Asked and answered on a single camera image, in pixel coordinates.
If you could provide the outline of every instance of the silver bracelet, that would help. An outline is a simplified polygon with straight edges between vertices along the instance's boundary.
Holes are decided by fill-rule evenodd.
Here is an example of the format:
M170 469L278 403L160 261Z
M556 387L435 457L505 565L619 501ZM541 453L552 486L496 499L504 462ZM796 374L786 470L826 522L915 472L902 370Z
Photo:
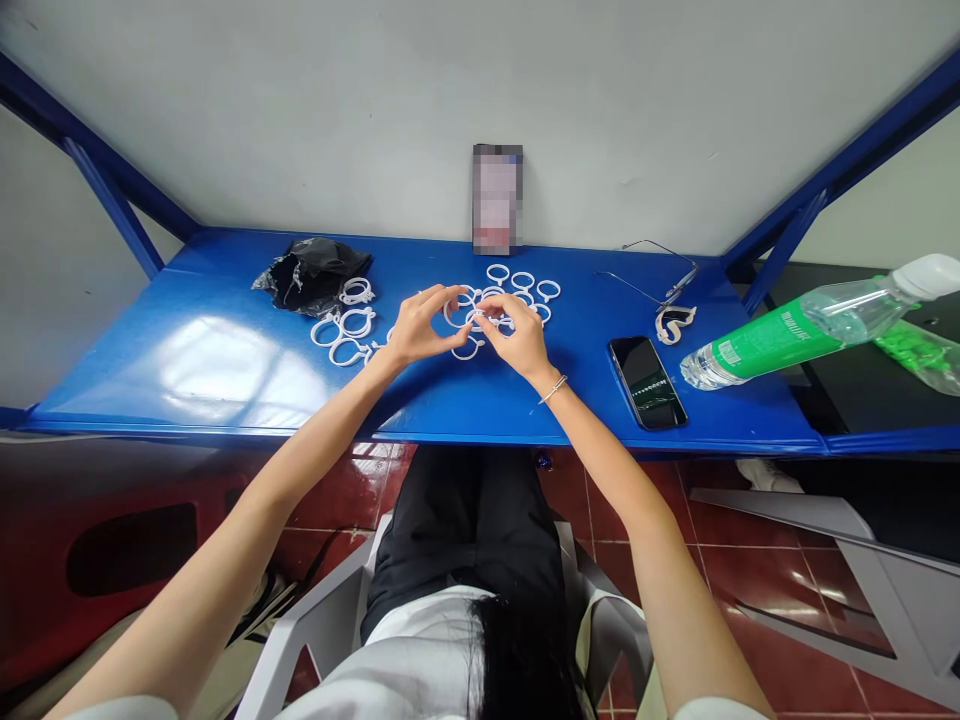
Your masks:
M541 400L540 402L538 402L537 405L543 405L547 400L549 400L550 398L552 398L552 397L553 397L553 394L554 394L557 390L559 390L566 381L567 381L567 376L566 376L566 375L561 375L561 376L560 376L560 379L557 380L557 384L553 386L553 390L551 390L550 392L548 392L548 393L547 393L547 396L546 396L543 400Z

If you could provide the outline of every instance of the black smartphone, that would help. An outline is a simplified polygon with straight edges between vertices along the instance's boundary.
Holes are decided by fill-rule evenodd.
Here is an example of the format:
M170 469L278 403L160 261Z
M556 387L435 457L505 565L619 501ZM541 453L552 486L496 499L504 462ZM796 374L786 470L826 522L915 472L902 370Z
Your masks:
M667 430L687 422L673 383L646 337L610 341L610 354L617 374L630 398L633 414L644 430Z
M523 244L523 146L473 146L473 254L514 255Z

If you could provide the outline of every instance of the green bottle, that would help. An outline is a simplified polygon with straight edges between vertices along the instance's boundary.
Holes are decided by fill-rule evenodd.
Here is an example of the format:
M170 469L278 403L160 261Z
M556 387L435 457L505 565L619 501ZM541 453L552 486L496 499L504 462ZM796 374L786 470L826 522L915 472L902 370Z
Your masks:
M699 390L758 375L880 337L917 302L960 290L960 262L926 255L887 277L824 285L691 353L680 363Z

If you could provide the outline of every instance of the black hair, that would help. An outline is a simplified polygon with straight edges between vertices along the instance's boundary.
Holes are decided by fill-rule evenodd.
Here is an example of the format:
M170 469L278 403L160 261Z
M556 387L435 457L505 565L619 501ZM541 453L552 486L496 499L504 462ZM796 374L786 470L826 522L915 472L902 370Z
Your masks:
M480 625L483 691L479 712L468 707L467 717L583 720L583 677L562 617L499 595L474 601L471 611Z

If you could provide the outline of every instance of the black plastic bag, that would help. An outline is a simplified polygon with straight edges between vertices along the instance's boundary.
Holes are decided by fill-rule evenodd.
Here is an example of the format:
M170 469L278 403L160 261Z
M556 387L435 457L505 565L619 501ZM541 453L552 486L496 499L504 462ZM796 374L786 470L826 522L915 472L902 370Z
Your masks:
M254 280L251 289L270 293L275 308L321 319L329 312L340 312L343 284L365 275L372 262L370 253L330 238L295 240L283 257Z

